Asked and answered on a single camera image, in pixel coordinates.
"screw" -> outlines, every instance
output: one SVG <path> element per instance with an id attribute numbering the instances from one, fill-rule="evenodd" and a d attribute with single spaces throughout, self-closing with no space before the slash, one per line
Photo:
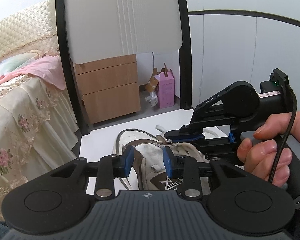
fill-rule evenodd
<path id="1" fill-rule="evenodd" d="M 96 194 L 99 196 L 99 197 L 109 197 L 111 196 L 112 194 L 112 191 L 107 189 L 107 188 L 102 188 L 102 189 L 98 189 Z"/>
<path id="2" fill-rule="evenodd" d="M 197 189 L 194 189 L 194 188 L 187 189 L 187 190 L 185 191 L 185 195 L 186 195 L 187 197 L 197 197 L 197 196 L 200 195 L 200 191 L 197 190 Z"/>

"gray floor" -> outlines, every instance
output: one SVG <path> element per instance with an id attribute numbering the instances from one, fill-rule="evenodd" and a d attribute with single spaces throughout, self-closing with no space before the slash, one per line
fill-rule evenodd
<path id="1" fill-rule="evenodd" d="M 166 112 L 180 109 L 180 99 L 177 97 L 175 98 L 174 106 L 159 109 L 158 106 L 151 107 L 149 102 L 146 102 L 145 97 L 147 97 L 148 95 L 149 95 L 149 93 L 147 91 L 140 92 L 140 106 L 141 106 L 140 111 L 138 111 L 136 113 L 120 116 L 120 117 L 117 117 L 114 119 L 106 120 L 103 122 L 95 123 L 93 125 L 93 129 L 94 130 L 100 129 L 100 128 L 104 128 L 104 127 L 108 127 L 108 126 L 112 126 L 112 125 L 116 125 L 116 124 L 120 124 L 120 123 L 124 123 L 124 122 L 130 122 L 130 121 L 134 121 L 137 119 L 153 116 L 156 114 L 163 114 Z"/>

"wooden drawer cabinet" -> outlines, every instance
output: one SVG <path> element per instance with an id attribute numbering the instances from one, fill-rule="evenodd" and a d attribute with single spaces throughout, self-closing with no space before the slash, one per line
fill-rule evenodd
<path id="1" fill-rule="evenodd" d="M 129 63 L 78 75 L 83 95 L 138 82 L 137 64 Z"/>
<path id="2" fill-rule="evenodd" d="M 140 110 L 138 83 L 101 90 L 82 98 L 91 123 Z"/>
<path id="3" fill-rule="evenodd" d="M 140 110 L 135 55 L 75 64 L 75 70 L 91 123 Z"/>
<path id="4" fill-rule="evenodd" d="M 118 65 L 124 65 L 128 63 L 137 62 L 136 55 L 127 55 L 127 56 L 121 56 L 121 57 L 112 57 L 112 58 L 106 58 L 101 59 L 97 61 L 92 61 L 84 64 L 76 64 L 75 70 L 77 74 L 87 73 L 90 71 L 118 66 Z"/>

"white table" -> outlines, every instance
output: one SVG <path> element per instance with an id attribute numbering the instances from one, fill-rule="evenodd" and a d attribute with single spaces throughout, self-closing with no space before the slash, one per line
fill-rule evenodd
<path id="1" fill-rule="evenodd" d="M 112 154 L 114 141 L 117 135 L 125 129 L 140 129 L 153 135 L 160 134 L 160 132 L 155 128 L 156 125 L 160 125 L 166 130 L 178 130 L 182 125 L 189 124 L 192 113 L 193 110 L 179 109 L 164 114 L 158 114 L 131 122 L 93 130 L 89 135 L 82 137 L 80 157 L 87 158 L 88 162 L 96 162 L 99 161 L 101 157 Z M 227 136 L 217 127 L 209 127 L 209 129 L 216 132 L 220 137 Z M 133 176 L 133 173 L 135 175 L 132 168 L 130 175 Z M 95 183 L 96 178 L 90 178 L 87 194 L 93 195 Z M 116 194 L 119 190 L 125 189 L 118 179 L 114 180 L 114 188 Z"/>

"pillow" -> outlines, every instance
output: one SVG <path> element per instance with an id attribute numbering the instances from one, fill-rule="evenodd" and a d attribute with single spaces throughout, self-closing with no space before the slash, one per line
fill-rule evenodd
<path id="1" fill-rule="evenodd" d="M 23 53 L 7 58 L 0 63 L 0 76 L 14 71 L 20 66 L 26 66 L 38 58 L 38 53 Z"/>

